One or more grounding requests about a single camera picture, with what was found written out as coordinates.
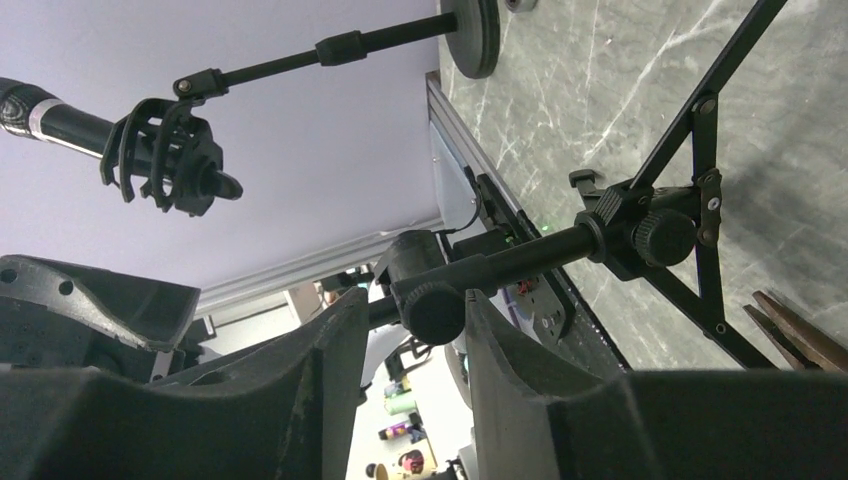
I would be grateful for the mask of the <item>black round-base shock mount stand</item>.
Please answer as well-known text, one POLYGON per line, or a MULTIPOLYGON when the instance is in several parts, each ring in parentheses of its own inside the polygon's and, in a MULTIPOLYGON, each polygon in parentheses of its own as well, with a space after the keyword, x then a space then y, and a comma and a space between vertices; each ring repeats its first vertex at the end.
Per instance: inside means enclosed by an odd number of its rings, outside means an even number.
POLYGON ((176 81, 172 100, 150 98, 110 130, 100 161, 103 182, 125 201, 152 200, 162 211, 205 214, 217 200, 235 201, 243 186, 224 168, 224 151, 208 121, 196 110, 233 88, 253 84, 261 109, 256 132, 243 154, 257 154, 265 174, 271 157, 286 142, 298 144, 288 157, 295 168, 327 159, 342 173, 355 161, 381 173, 379 193, 422 168, 425 147, 424 79, 402 96, 396 70, 367 73, 350 87, 329 86, 314 97, 316 112, 270 116, 282 101, 271 90, 279 76, 296 73, 298 89, 322 68, 355 69, 368 57, 407 44, 445 38, 460 72, 471 79, 490 76, 499 56, 500 21, 493 1, 443 1, 435 16, 369 32, 354 30, 320 41, 312 50, 233 72, 207 69, 176 81))

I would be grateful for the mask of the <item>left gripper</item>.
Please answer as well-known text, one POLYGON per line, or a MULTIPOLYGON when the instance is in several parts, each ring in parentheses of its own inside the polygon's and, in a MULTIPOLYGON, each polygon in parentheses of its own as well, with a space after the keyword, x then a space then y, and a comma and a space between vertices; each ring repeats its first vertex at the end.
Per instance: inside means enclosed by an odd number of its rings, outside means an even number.
POLYGON ((199 289, 56 260, 1 258, 1 362, 149 383, 184 368, 199 289))

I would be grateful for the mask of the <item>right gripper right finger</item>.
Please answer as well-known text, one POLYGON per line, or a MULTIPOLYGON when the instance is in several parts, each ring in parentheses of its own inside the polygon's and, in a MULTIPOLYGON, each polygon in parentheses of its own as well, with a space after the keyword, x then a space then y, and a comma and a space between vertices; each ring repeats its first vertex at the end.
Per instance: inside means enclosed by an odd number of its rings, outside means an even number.
POLYGON ((598 378, 466 297, 484 479, 843 479, 847 379, 816 371, 598 378))

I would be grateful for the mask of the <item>black tripod shock mount stand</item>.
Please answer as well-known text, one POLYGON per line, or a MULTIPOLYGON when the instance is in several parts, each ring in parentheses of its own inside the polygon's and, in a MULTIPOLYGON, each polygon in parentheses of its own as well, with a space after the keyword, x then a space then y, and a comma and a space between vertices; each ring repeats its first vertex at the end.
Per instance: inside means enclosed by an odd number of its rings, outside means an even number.
MULTIPOLYGON (((725 319, 718 253, 718 100, 782 9, 780 1, 754 4, 634 178, 599 189, 589 170, 569 177, 584 204, 572 227, 592 237, 583 259, 605 266, 621 281, 646 280, 747 369, 768 369, 771 362, 725 319)), ((467 290, 500 289, 481 254, 408 278, 392 275, 389 286, 389 296, 370 306, 371 323, 399 323, 430 345, 460 335, 467 290)))

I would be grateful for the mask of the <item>black foam-head microphone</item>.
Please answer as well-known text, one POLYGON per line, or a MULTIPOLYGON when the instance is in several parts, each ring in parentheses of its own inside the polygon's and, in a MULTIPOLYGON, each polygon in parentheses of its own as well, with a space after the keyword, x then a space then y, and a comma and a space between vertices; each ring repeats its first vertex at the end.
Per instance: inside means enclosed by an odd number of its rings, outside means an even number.
POLYGON ((145 99, 117 122, 79 110, 41 87, 1 81, 1 128, 99 160, 104 185, 123 200, 151 198, 163 211, 201 215, 217 199, 237 200, 241 184, 223 170, 209 123, 188 101, 145 99))

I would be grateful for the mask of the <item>yellow black pliers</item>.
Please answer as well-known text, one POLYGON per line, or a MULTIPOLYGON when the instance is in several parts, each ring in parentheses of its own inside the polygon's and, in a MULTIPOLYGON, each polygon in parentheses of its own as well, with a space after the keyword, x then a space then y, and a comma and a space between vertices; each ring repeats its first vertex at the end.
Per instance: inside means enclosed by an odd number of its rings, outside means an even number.
POLYGON ((763 291, 743 310, 795 370, 847 373, 847 348, 763 291))

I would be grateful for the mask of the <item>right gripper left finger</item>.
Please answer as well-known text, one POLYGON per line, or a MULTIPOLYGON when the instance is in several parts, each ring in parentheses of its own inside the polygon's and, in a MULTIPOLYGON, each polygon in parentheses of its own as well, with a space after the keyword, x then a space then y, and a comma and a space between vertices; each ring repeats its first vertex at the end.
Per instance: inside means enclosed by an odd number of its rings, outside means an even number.
POLYGON ((89 369, 1 377, 5 479, 342 479, 367 343, 347 291, 296 330, 161 382, 89 369))

